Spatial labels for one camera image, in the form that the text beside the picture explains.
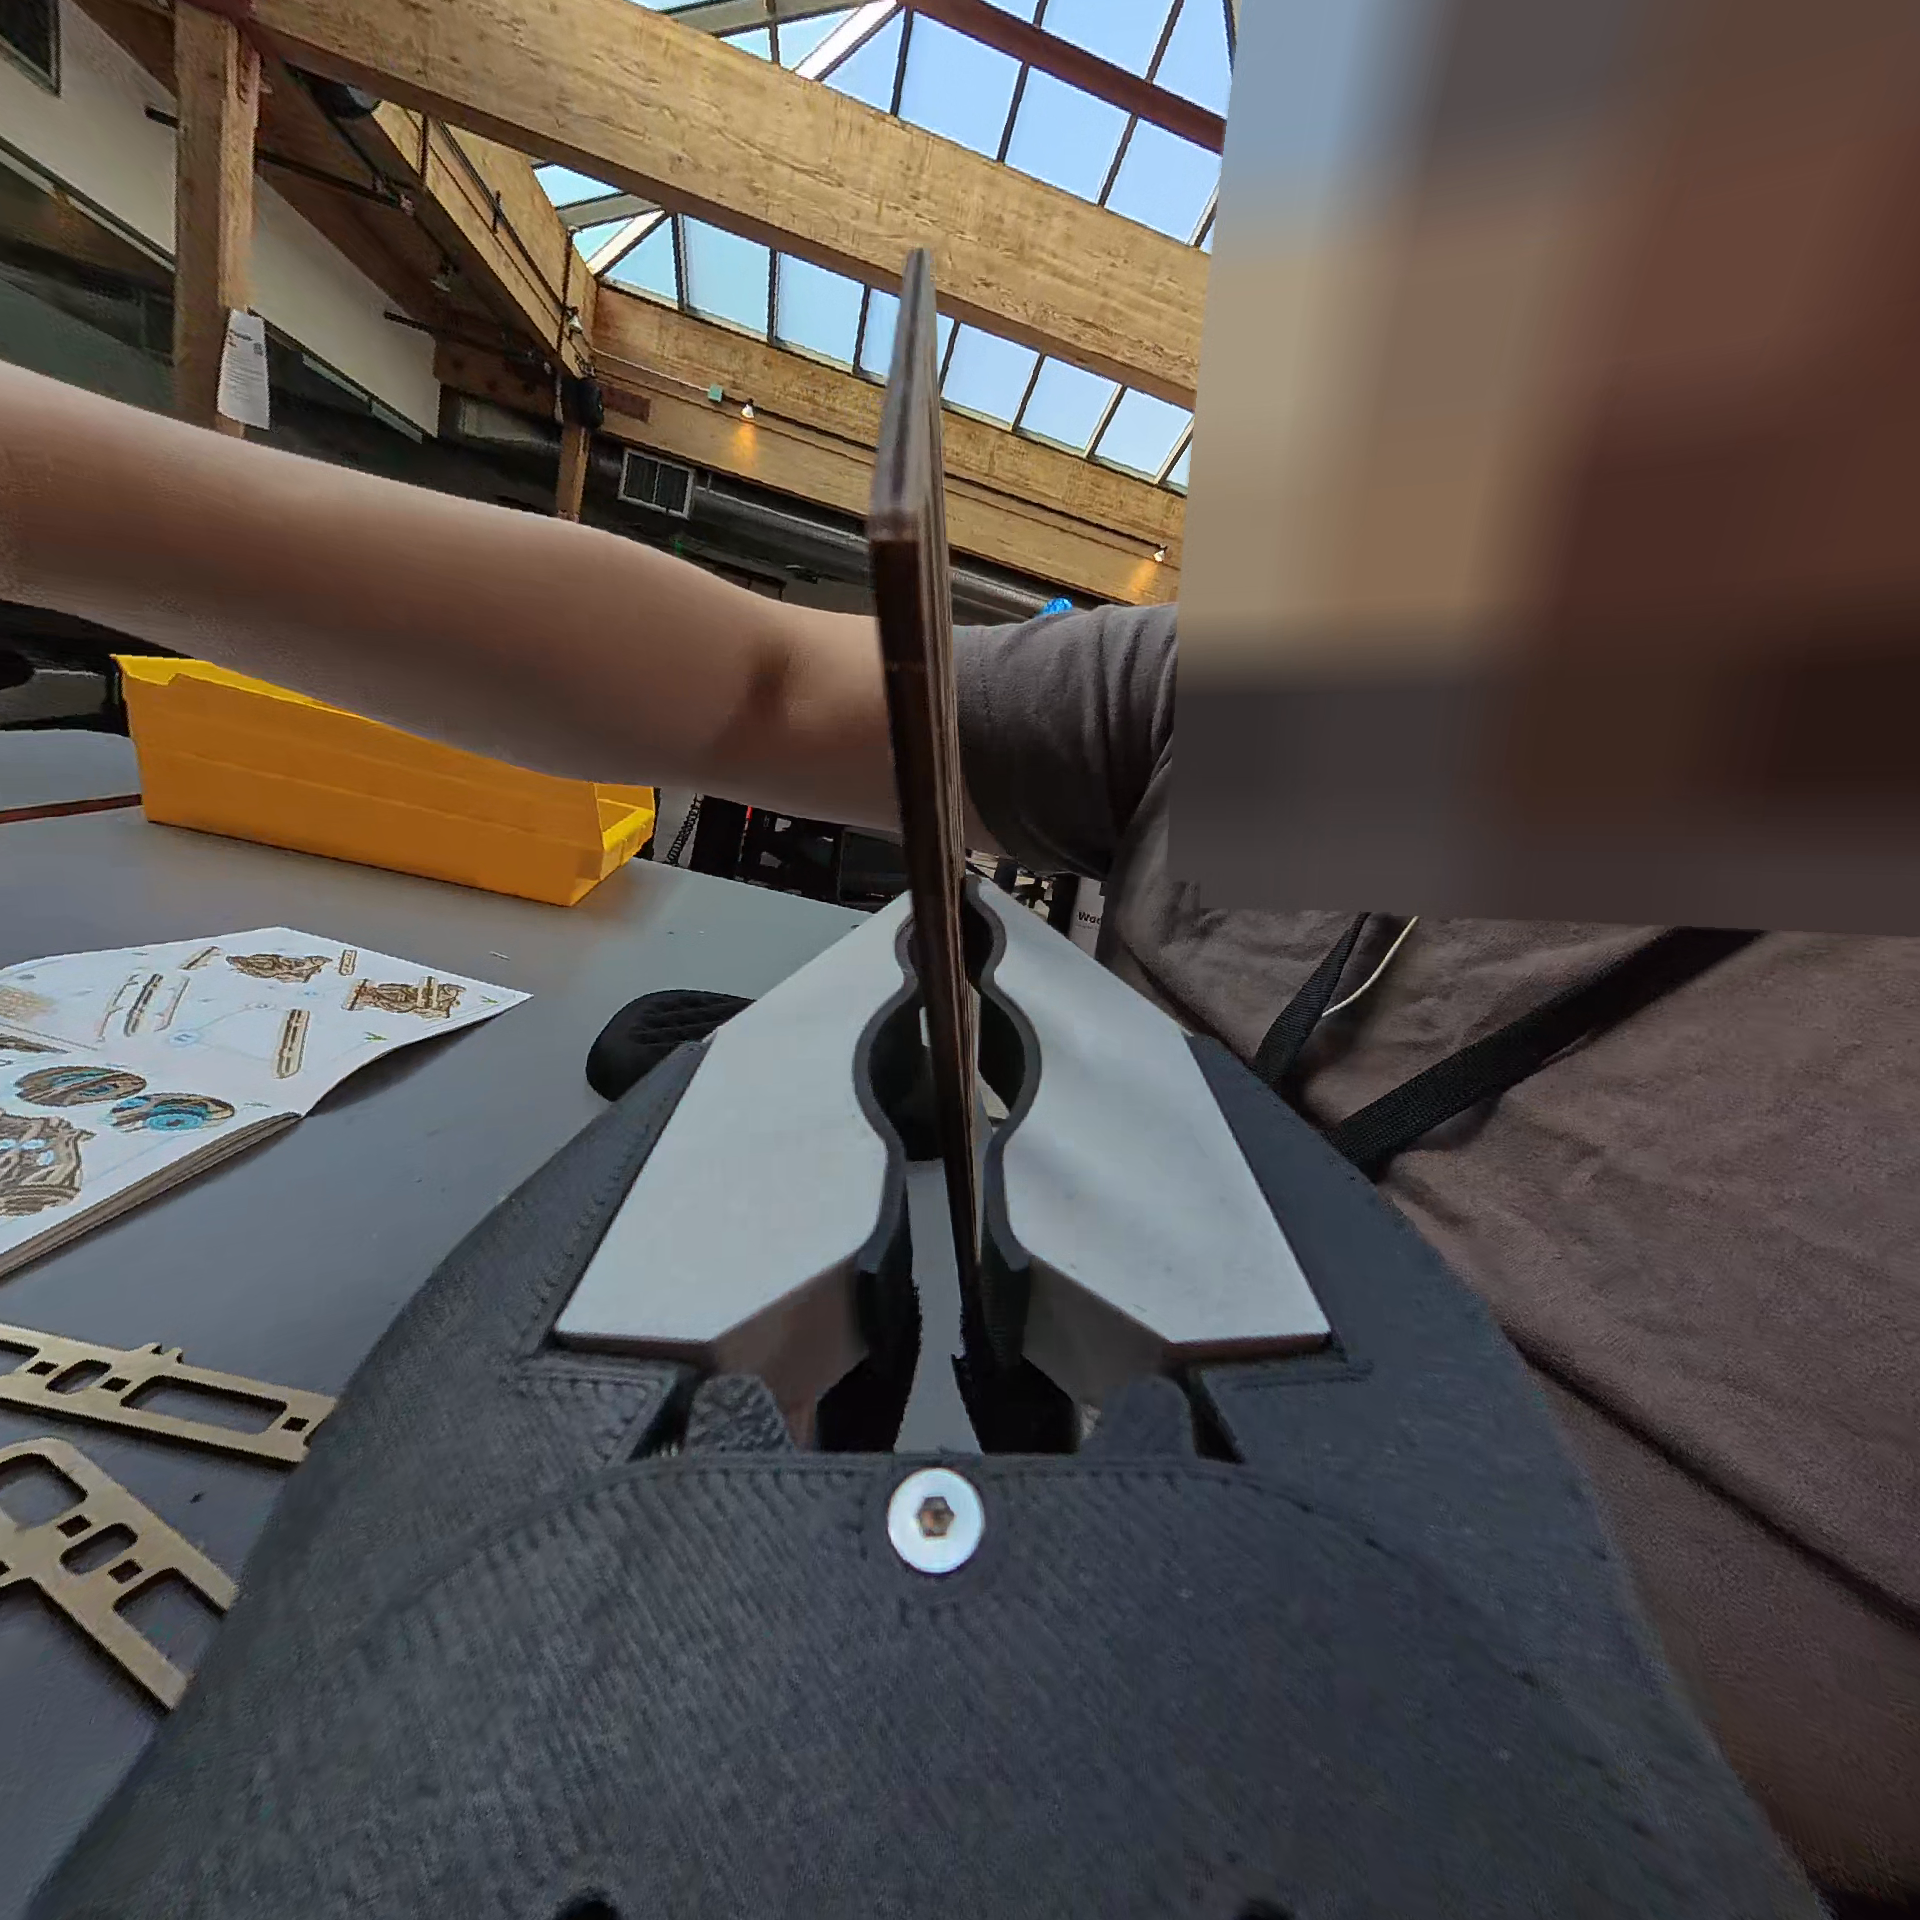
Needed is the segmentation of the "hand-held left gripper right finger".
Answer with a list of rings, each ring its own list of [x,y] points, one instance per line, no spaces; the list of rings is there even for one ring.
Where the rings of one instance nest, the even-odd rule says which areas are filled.
[[[1332,1328],[1193,1041],[972,880],[961,906],[961,1392],[984,1442],[1069,1442],[1145,1379]]]

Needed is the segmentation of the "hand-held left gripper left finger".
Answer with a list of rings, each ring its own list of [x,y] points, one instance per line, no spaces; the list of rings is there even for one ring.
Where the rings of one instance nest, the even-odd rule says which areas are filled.
[[[749,1376],[802,1444],[895,1452],[953,1280],[911,898],[723,1023],[561,1308],[577,1353]]]

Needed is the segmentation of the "thin wooden parts sheet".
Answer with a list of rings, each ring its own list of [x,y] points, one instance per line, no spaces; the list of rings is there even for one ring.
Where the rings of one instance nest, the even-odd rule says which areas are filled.
[[[977,987],[969,976],[937,337],[932,255],[916,248],[903,263],[866,539],[932,1127],[944,1160],[965,1351],[980,1366],[993,1359],[993,1345],[980,1284]]]

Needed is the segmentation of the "person's right forearm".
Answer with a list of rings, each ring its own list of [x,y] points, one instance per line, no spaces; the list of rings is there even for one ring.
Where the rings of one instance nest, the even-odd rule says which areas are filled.
[[[3,587],[531,774],[901,830],[871,618],[16,366]]]

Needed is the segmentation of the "black mesh wrist rest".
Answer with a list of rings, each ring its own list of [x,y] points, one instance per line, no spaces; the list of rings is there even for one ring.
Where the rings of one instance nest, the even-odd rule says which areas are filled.
[[[679,1048],[706,1042],[719,1027],[753,1006],[753,998],[709,990],[635,998],[593,1041],[586,1057],[587,1089],[618,1103]]]

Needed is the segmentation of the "person's grey-brown shirt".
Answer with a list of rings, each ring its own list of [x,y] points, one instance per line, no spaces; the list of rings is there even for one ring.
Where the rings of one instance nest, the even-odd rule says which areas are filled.
[[[1245,1064],[1349,927],[1168,874],[1173,608],[957,630],[991,840]],[[1777,934],[1384,1169],[1587,1465],[1660,1640],[1832,1898],[1916,1907],[1916,940]]]

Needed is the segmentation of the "illustrated instruction booklet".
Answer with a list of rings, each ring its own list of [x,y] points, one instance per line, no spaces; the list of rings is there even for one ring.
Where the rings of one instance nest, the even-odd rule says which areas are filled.
[[[525,999],[296,929],[8,967],[3,1275],[299,1124],[395,1052]]]

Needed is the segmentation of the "yellow plastic bin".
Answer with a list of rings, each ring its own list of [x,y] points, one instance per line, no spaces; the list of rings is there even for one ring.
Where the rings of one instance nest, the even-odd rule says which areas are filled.
[[[651,786],[525,774],[204,662],[115,666],[156,826],[541,906],[653,840]]]

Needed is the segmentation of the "slotted wooden strip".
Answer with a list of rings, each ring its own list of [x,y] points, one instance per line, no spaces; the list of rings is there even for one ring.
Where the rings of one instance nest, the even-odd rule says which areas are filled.
[[[3,1403],[276,1468],[308,1458],[339,1401],[197,1366],[179,1347],[3,1326]]]
[[[239,1585],[159,1510],[52,1436],[3,1450],[3,1596],[35,1601],[163,1710],[195,1663],[169,1617],[218,1626]]]

